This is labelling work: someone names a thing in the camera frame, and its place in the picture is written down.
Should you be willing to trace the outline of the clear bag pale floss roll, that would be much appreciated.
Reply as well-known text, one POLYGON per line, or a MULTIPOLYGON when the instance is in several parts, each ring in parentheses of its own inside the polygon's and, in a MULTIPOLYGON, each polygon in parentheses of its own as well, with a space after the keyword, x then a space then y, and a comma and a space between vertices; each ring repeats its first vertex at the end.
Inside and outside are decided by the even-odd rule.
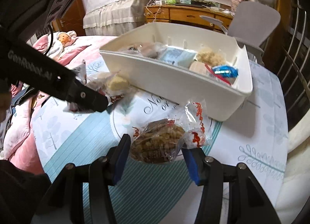
POLYGON ((131 91, 129 81, 118 72, 98 72, 88 77, 86 86, 108 97, 125 95, 131 91))

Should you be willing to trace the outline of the clear bag brown nut clusters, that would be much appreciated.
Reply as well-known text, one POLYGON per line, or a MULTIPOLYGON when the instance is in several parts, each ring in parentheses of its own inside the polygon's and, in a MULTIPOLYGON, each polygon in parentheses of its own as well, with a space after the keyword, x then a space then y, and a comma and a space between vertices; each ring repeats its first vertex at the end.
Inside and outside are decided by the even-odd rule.
POLYGON ((133 126, 130 156, 146 164, 174 161, 183 148, 207 146, 212 141, 203 99, 190 99, 166 115, 153 116, 133 126))

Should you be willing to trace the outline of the red white cookies packet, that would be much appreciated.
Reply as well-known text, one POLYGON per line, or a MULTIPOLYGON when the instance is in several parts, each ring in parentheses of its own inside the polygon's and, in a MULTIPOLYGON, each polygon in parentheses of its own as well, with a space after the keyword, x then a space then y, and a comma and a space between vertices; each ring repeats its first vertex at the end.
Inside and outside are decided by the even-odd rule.
POLYGON ((220 81, 222 83, 225 83, 228 86, 231 86, 231 83, 229 81, 227 81, 226 79, 224 79, 220 75, 215 74, 214 71, 206 63, 204 65, 209 72, 209 76, 213 76, 215 79, 217 79, 217 81, 220 81))

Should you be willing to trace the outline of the blue white snack packet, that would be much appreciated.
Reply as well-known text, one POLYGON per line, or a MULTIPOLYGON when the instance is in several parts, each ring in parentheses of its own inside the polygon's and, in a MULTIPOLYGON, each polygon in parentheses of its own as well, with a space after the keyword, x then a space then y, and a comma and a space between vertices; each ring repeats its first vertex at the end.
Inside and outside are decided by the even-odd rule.
POLYGON ((239 75, 238 69, 229 65, 219 65, 212 68, 215 75, 223 78, 237 78, 239 75))

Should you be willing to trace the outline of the beige wafer cracker packet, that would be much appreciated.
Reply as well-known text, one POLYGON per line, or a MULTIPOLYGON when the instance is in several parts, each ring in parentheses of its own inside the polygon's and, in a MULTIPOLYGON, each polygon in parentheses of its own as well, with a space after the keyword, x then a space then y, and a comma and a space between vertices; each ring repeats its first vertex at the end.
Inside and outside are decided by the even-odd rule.
POLYGON ((204 63, 199 61, 193 61, 189 67, 189 70, 201 75, 208 75, 209 70, 204 63))

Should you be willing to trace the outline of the large white blue snack bag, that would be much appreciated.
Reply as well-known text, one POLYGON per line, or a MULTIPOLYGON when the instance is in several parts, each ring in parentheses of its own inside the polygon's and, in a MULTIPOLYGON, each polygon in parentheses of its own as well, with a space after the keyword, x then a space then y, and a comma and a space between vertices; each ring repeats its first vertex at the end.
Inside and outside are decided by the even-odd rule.
POLYGON ((197 52, 194 50, 182 49, 177 47, 167 47, 167 49, 160 54, 158 60, 174 66, 189 68, 194 61, 197 52))

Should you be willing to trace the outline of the clear bag yellow puffs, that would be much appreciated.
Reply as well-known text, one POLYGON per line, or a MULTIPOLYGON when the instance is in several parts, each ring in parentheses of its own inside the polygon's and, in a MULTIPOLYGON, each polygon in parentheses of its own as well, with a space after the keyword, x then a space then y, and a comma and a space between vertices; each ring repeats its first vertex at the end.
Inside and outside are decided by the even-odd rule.
POLYGON ((226 64, 225 58, 220 53, 214 52, 209 47, 202 48, 200 51, 198 51, 196 55, 196 60, 205 63, 211 67, 226 64))

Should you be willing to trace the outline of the brown wooden door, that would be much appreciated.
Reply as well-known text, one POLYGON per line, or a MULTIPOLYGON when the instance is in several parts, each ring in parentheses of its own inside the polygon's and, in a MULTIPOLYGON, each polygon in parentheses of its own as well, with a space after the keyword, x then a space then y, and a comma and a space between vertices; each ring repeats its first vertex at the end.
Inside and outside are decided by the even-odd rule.
POLYGON ((52 22, 55 32, 57 31, 75 31, 77 36, 85 36, 83 29, 83 18, 85 16, 85 8, 82 0, 75 0, 65 15, 61 19, 52 22))

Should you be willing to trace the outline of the plush doll on bed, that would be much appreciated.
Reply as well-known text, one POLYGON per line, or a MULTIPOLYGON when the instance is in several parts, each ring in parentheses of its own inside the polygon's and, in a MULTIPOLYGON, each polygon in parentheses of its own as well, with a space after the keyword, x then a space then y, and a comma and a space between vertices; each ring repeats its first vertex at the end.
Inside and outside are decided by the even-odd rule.
POLYGON ((76 39, 75 31, 55 32, 43 35, 32 47, 45 56, 57 60, 63 56, 65 48, 71 46, 76 39))

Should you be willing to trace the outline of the pink bed quilt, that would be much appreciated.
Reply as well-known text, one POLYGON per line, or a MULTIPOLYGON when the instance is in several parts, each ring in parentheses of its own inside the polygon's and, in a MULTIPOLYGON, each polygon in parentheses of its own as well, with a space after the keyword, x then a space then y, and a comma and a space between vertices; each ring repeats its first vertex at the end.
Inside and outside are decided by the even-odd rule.
MULTIPOLYGON (((75 67, 81 63, 92 63, 101 58, 99 48, 114 39, 113 36, 80 36, 61 53, 53 53, 52 59, 63 66, 75 67)), ((12 107, 1 122, 1 152, 4 159, 17 168, 42 174, 43 166, 35 145, 32 121, 41 110, 49 95, 41 91, 22 91, 23 83, 11 86, 12 107)))

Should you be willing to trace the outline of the yellow barcode snack bag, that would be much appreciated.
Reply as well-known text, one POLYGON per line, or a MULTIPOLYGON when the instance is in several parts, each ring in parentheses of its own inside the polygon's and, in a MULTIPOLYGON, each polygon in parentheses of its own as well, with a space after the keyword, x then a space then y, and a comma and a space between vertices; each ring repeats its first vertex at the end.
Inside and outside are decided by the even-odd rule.
POLYGON ((166 49, 167 46, 159 42, 137 42, 119 49, 118 52, 157 59, 166 49))

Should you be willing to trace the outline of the white plastic storage bin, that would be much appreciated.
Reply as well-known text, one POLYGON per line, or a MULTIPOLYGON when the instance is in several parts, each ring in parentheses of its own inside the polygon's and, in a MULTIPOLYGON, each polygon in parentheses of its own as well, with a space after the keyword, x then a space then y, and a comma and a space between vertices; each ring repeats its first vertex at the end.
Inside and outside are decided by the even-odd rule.
POLYGON ((173 23, 148 23, 135 28, 99 49, 108 70, 119 72, 133 86, 175 103, 192 98, 206 102, 207 115, 220 122, 227 120, 251 95, 252 74, 245 47, 235 38, 207 29, 173 23), (181 49, 199 51, 209 47, 220 52, 239 75, 232 85, 222 84, 188 68, 163 61, 120 52, 138 42, 159 42, 181 49))

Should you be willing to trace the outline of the window metal security bars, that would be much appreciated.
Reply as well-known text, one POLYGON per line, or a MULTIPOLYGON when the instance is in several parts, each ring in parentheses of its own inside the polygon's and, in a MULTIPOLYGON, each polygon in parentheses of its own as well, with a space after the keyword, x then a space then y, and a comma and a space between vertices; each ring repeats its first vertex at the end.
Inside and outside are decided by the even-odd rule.
POLYGON ((292 129, 309 111, 309 13, 299 0, 291 1, 289 23, 278 52, 271 71, 280 80, 288 128, 292 129))

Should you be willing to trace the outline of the wooden desk with drawers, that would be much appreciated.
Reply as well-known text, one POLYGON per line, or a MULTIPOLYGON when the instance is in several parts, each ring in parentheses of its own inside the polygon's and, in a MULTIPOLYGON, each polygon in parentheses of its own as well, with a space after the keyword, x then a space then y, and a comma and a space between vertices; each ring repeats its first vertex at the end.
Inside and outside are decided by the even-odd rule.
POLYGON ((165 22, 184 24, 220 33, 223 32, 220 27, 202 19, 200 16, 208 16, 211 18, 219 19, 223 22, 223 25, 226 29, 230 26, 233 20, 232 15, 221 13, 210 8, 184 7, 177 5, 145 6, 144 15, 147 23, 165 22))

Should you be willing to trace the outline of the grey office chair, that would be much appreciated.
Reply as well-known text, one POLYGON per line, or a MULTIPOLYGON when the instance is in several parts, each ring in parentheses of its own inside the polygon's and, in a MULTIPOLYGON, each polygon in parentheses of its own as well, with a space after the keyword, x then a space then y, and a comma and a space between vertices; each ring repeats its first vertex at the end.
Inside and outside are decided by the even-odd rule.
POLYGON ((243 1, 239 3, 233 20, 228 28, 223 22, 209 16, 200 18, 218 27, 228 36, 236 39, 240 47, 246 46, 247 52, 260 65, 264 65, 264 50, 261 46, 268 42, 270 35, 278 27, 281 15, 274 7, 275 0, 243 1))

